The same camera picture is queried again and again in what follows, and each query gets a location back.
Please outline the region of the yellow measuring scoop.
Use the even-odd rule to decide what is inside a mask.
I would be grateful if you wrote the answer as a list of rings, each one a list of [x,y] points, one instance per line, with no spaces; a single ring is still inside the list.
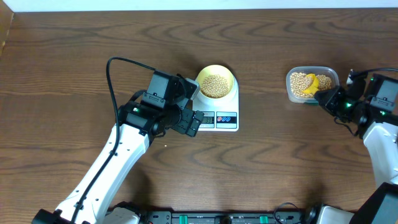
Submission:
[[[311,78],[312,83],[307,89],[303,90],[302,92],[304,94],[312,94],[312,95],[314,95],[319,90],[318,89],[318,87],[319,87],[319,79],[316,77],[316,75],[314,73],[310,73],[310,74],[306,75],[305,77],[306,78]]]

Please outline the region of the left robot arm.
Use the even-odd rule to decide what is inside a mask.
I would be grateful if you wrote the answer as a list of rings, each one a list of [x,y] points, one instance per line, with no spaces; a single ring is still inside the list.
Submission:
[[[199,84],[181,75],[156,70],[147,90],[140,90],[116,110],[109,139],[75,190],[54,212],[38,211],[33,223],[115,222],[110,203],[129,171],[155,138],[168,129],[194,137],[204,114],[187,108]]]

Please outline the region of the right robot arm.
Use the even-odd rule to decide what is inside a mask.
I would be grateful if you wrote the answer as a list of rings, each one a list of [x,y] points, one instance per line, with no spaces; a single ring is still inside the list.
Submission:
[[[368,150],[376,181],[376,191],[357,212],[322,205],[316,223],[397,223],[397,80],[374,74],[350,75],[348,88],[337,86],[318,91],[315,99],[335,122],[354,123],[354,136]]]

